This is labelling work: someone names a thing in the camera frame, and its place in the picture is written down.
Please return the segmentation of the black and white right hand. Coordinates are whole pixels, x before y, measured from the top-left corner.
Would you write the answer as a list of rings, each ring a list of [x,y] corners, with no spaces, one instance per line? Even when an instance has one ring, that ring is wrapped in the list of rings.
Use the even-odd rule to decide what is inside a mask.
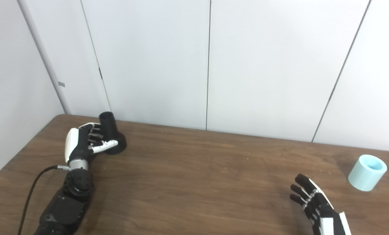
[[[319,186],[303,174],[298,174],[295,182],[290,186],[293,194],[289,197],[303,208],[314,235],[351,235],[345,213],[335,211]]]

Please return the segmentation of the black and white left hand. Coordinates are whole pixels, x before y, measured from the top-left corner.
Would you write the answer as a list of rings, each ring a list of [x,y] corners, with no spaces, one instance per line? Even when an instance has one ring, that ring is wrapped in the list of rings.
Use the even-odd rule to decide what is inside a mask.
[[[79,128],[72,128],[65,142],[65,162],[88,160],[96,153],[105,152],[118,146],[117,140],[104,140],[100,123],[89,122]]]

